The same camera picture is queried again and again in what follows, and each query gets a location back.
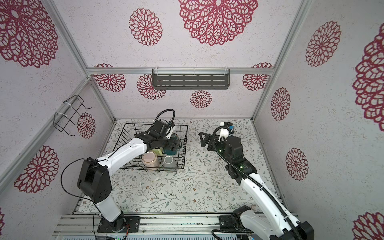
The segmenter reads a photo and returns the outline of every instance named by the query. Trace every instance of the black wire holder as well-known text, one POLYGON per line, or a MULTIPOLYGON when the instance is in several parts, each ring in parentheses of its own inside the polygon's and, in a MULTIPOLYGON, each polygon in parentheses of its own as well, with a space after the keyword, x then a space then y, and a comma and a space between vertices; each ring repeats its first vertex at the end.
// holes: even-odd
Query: black wire holder
POLYGON ((83 103, 84 103, 84 100, 83 100, 79 95, 77 95, 77 94, 76 94, 76 95, 73 95, 73 96, 70 97, 70 98, 68 98, 68 99, 65 100, 63 103, 68 104, 68 105, 74 110, 74 113, 72 114, 72 116, 71 116, 70 118, 68 118, 68 115, 65 114, 70 108, 68 108, 68 109, 67 109, 65 112, 63 112, 63 113, 55 113, 55 114, 53 115, 53 126, 54 126, 57 130, 59 130, 60 132, 64 131, 64 132, 66 132, 66 134, 68 134, 69 136, 74 136, 74 135, 69 134, 69 133, 65 130, 65 127, 68 125, 69 122, 73 123, 73 125, 75 125, 75 126, 78 125, 78 124, 76 124, 76 123, 74 123, 74 122, 72 121, 72 118, 73 118, 73 116, 74 116, 75 114, 78 114, 79 116, 81 116, 81 115, 78 113, 78 110, 79 110, 79 108, 80 108, 81 106, 83 106, 85 109, 91 109, 92 107, 90 107, 90 108, 86 108, 86 107, 84 106, 84 104, 83 104, 83 103), (72 102, 72 103, 69 103, 69 101, 70 101, 71 99, 73 99, 74 97, 76 97, 76 98, 73 100, 73 102, 72 102), (80 105, 75 109, 75 108, 73 107, 73 104, 76 102, 76 100, 80 102, 80 105), (66 122, 66 124, 64 125, 64 127, 62 127, 62 126, 59 125, 59 122, 60 122, 61 117, 59 117, 58 121, 56 122, 56 116, 57 116, 57 115, 62 115, 62 116, 64 116, 66 119, 68 119, 68 121, 66 122))
MULTIPOLYGON (((134 136, 138 133, 148 130, 152 124, 150 123, 126 123, 120 132, 119 138, 115 144, 113 151, 130 142, 134 136)), ((137 169, 145 171, 174 171, 178 169, 184 169, 185 167, 185 153, 187 148, 187 134, 188 125, 175 125, 173 133, 177 134, 180 139, 180 148, 175 155, 172 155, 174 161, 176 161, 176 167, 163 167, 162 163, 167 156, 163 153, 163 156, 158 156, 160 166, 159 167, 146 167, 141 161, 142 155, 135 157, 129 163, 121 167, 121 169, 137 169)))

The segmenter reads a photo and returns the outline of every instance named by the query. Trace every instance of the metal extrusion bar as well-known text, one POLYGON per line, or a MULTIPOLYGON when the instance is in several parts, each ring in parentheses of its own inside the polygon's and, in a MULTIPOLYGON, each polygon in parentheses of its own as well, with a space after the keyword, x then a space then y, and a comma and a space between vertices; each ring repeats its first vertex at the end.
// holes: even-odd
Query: metal extrusion bar
POLYGON ((230 69, 231 74, 268 74, 274 68, 87 68, 88 74, 152 74, 154 69, 157 74, 226 74, 230 69))
POLYGON ((262 92, 262 95, 259 99, 259 102, 257 103, 256 109, 253 112, 252 120, 255 120, 257 116, 259 115, 259 112, 263 105, 266 102, 266 99, 270 95, 272 91, 272 87, 274 84, 274 81, 276 80, 279 72, 281 71, 285 60, 288 57, 288 53, 292 48, 293 42, 296 39, 297 35, 299 34, 300 27, 302 26, 304 19, 307 16, 308 10, 310 8, 310 5, 312 3, 312 0, 302 0, 299 6, 299 9, 296 13, 295 19, 291 25, 291 28, 289 29, 288 35, 284 41, 283 47, 281 48, 279 57, 277 58, 277 61, 275 63, 275 71, 273 72, 272 76, 270 76, 269 80, 267 81, 264 91, 262 92))
POLYGON ((64 39, 64 42, 67 44, 68 48, 70 49, 72 55, 74 56, 77 64, 79 65, 80 69, 82 70, 83 74, 85 76, 88 76, 87 73, 87 64, 83 58, 83 56, 80 54, 79 49, 77 48, 75 41, 73 40, 67 26, 64 23, 63 18, 61 17, 59 10, 57 9, 56 5, 53 3, 52 0, 41 0, 41 3, 47 10, 49 16, 51 17, 53 23, 55 24, 56 29, 64 39))
MULTIPOLYGON (((47 10, 48 14, 50 15, 53 23, 55 24, 55 27, 57 28, 60 35, 63 37, 64 42, 67 44, 71 54, 74 56, 77 64, 79 65, 82 73, 89 77, 89 74, 87 72, 87 64, 83 58, 83 56, 80 53, 79 48, 77 47, 74 39, 72 38, 67 26, 65 25, 65 22, 63 18, 60 15, 59 10, 57 9, 55 3, 53 0, 42 0, 42 4, 44 5, 45 9, 47 10)), ((93 86, 94 93, 99 100, 100 104, 104 108, 104 111, 108 115, 109 118, 111 118, 111 121, 114 121, 114 115, 112 113, 111 108, 109 107, 107 101, 104 99, 103 95, 101 94, 101 91, 99 88, 95 88, 93 86)))
MULTIPOLYGON (((84 79, 79 86, 73 91, 71 96, 80 94, 81 91, 89 83, 88 79, 84 79)), ((72 98, 69 103, 72 104, 76 98, 72 98)), ((56 113, 64 113, 71 106, 63 103, 60 108, 55 111, 56 113)), ((60 121, 62 115, 59 114, 56 116, 57 122, 60 121)), ((40 131, 35 135, 35 137, 28 143, 28 145, 20 152, 12 164, 4 171, 0 176, 0 194, 6 189, 8 185, 17 178, 17 175, 25 168, 25 166, 30 162, 30 160, 36 155, 41 146, 48 140, 51 133, 55 130, 55 127, 52 124, 53 115, 48 120, 48 122, 40 129, 40 131)))
POLYGON ((105 114, 107 114, 107 116, 109 117, 111 122, 115 122, 116 118, 113 115, 111 107, 109 106, 107 100, 105 100, 103 94, 101 93, 100 88, 98 87, 98 85, 97 85, 97 83, 96 83, 96 81, 92 75, 90 76, 90 80, 91 80, 92 90, 95 93, 96 98, 98 99, 100 105, 103 107, 105 114))
POLYGON ((267 165, 267 169, 268 169, 268 171, 269 171, 269 175, 271 176, 272 183, 273 183, 273 185, 275 186, 276 193, 278 194, 278 196, 279 196, 279 198, 280 198, 280 200, 281 200, 280 202, 284 205, 284 207, 285 207, 286 209, 288 209, 288 207, 287 207, 287 205, 286 205, 285 197, 284 197, 284 195, 281 193, 280 188, 279 188, 279 185, 277 184, 275 175, 273 174, 273 171, 272 171, 272 168, 271 168, 271 164, 269 163, 268 156, 266 155, 266 152, 265 152, 265 149, 264 149, 264 144, 262 143, 262 141, 261 141, 261 139, 260 139, 259 133, 257 132, 256 125, 255 125, 254 122, 252 122, 252 126, 253 126, 253 129, 254 129, 254 131, 255 131, 256 138, 257 138, 257 141, 258 141, 258 143, 259 143, 260 149, 261 149, 261 151, 262 151, 262 154, 263 154, 265 163, 266 163, 266 165, 267 165))

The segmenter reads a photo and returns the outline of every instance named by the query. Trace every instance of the wall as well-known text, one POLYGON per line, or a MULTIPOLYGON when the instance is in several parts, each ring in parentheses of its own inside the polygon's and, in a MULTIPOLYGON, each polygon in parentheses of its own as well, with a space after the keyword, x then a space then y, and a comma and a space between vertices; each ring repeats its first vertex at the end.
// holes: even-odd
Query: wall
POLYGON ((316 239, 384 237, 383 9, 314 1, 256 119, 289 209, 316 239))
POLYGON ((43 10, 32 27, 16 3, 0 3, 0 174, 32 140, 52 114, 84 80, 71 53, 40 2, 27 1, 24 10, 43 10))
MULTIPOLYGON (((0 2, 0 174, 3 174, 53 113, 84 81, 69 49, 39 1, 0 2)), ((109 118, 87 86, 80 94, 90 115, 76 136, 57 130, 0 198, 0 239, 48 239, 77 199, 61 189, 63 168, 79 157, 97 157, 109 118)), ((67 169, 64 185, 79 194, 80 163, 67 169)))
MULTIPOLYGON (((0 239, 48 239, 62 214, 70 214, 78 200, 66 194, 60 185, 63 169, 78 158, 96 158, 110 127, 110 121, 98 103, 92 89, 87 86, 80 94, 84 105, 79 113, 89 113, 90 121, 80 121, 88 128, 69 124, 65 132, 55 130, 40 149, 37 157, 9 186, 0 199, 0 239)), ((74 122, 78 123, 79 115, 74 122)), ((82 161, 68 167, 63 175, 67 191, 79 195, 77 179, 82 161)))
MULTIPOLYGON (((92 67, 272 67, 300 0, 243 2, 55 1, 92 67)), ((231 75, 228 90, 165 92, 151 87, 151 75, 95 78, 117 118, 164 108, 178 118, 249 118, 268 79, 231 75)))

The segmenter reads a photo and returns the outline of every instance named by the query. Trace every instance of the wire hook rack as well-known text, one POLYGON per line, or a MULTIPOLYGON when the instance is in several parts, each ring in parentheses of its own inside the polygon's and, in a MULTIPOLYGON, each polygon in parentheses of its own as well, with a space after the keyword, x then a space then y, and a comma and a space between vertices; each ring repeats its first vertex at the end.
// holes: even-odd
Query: wire hook rack
POLYGON ((73 95, 72 97, 70 97, 70 98, 68 98, 67 100, 65 100, 63 103, 66 103, 66 104, 68 104, 69 106, 70 106, 70 108, 68 108, 64 113, 55 113, 54 115, 53 115, 53 126, 57 129, 57 130, 59 130, 60 132, 65 132, 66 134, 68 134, 69 136, 75 136, 75 135, 72 135, 72 134, 69 134, 66 130, 65 130, 65 128, 66 128, 66 126, 68 125, 68 123, 73 123, 73 125, 75 125, 75 126, 77 126, 78 124, 76 124, 76 123, 74 123, 73 121, 72 121, 72 118, 73 118, 73 116, 75 116, 75 114, 77 114, 77 115, 79 115, 79 117, 81 116, 80 114, 79 114, 79 112, 78 112, 78 110, 79 110, 79 108, 81 107, 81 106, 83 106, 85 109, 91 109, 92 107, 90 107, 90 108, 87 108, 83 103, 84 103, 84 100, 78 95, 78 94, 76 94, 76 95, 73 95), (75 109, 74 107, 73 107, 73 104, 76 102, 76 100, 77 101, 79 101, 79 103, 80 103, 80 105, 75 109), (69 118, 68 117, 68 115, 66 114, 66 112, 69 110, 69 109, 73 109, 74 110, 74 113, 72 114, 72 116, 69 118), (59 122, 60 122, 60 119, 61 118, 59 118, 57 121, 56 121, 56 116, 58 116, 58 115, 61 115, 61 116, 64 116, 66 119, 68 119, 68 121, 66 122, 66 124, 64 125, 64 127, 62 127, 61 125, 59 125, 59 122))

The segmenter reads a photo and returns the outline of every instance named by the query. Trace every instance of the red wire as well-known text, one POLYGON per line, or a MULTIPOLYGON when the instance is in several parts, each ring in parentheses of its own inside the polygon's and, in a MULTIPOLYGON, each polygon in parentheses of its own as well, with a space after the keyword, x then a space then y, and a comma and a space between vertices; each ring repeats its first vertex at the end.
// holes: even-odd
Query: red wire
POLYGON ((128 231, 129 231, 129 229, 131 228, 129 224, 127 224, 127 227, 128 227, 128 228, 127 228, 127 233, 125 234, 125 239, 127 239, 128 231))

